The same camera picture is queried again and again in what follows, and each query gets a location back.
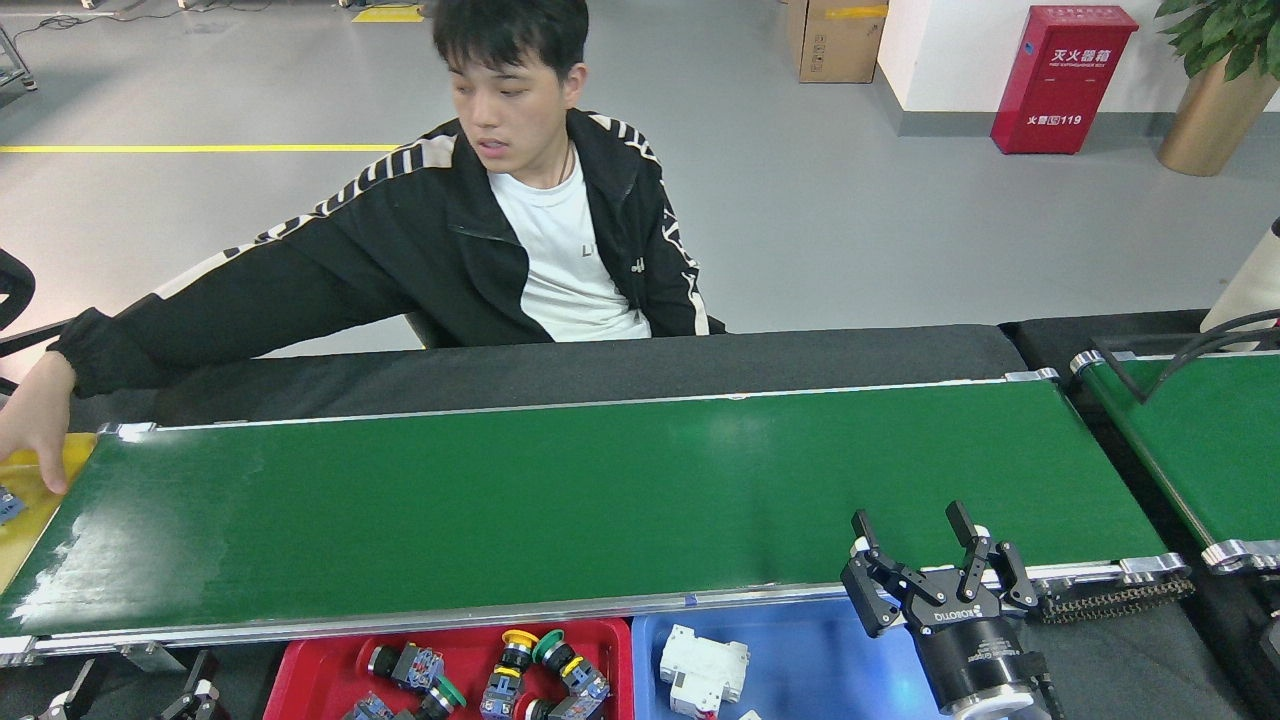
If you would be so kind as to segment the person's right hand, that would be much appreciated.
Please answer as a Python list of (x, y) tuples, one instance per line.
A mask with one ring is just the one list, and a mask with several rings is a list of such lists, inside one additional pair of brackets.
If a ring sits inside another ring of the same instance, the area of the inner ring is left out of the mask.
[(45, 486), (55, 495), (69, 488), (63, 461), (76, 373), (60, 352), (47, 351), (29, 369), (1, 411), (1, 456), (31, 451)]

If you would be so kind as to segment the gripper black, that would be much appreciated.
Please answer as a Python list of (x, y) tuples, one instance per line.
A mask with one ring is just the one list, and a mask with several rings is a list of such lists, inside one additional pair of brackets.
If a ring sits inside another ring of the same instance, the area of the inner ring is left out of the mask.
[(946, 603), (946, 593), (922, 571), (884, 553), (864, 510), (851, 519), (863, 546), (850, 550), (841, 571), (846, 594), (873, 638), (899, 619), (915, 626), (916, 655), (941, 715), (1047, 716), (1036, 682), (1043, 657), (1024, 651), (998, 597), (979, 591), (984, 571), (993, 568), (1006, 602), (1038, 609), (1021, 555), (1012, 543), (979, 532), (961, 501), (952, 501), (946, 516), (966, 551), (959, 600)]

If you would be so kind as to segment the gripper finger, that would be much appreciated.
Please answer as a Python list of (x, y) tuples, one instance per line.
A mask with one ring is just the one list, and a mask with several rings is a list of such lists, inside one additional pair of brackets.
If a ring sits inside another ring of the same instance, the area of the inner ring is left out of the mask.
[(86, 660), (70, 687), (56, 693), (36, 719), (82, 719), (93, 706), (110, 667), (104, 659)]
[(219, 661), (211, 650), (201, 650), (177, 700), (165, 706), (156, 719), (220, 719), (220, 691), (212, 684)]

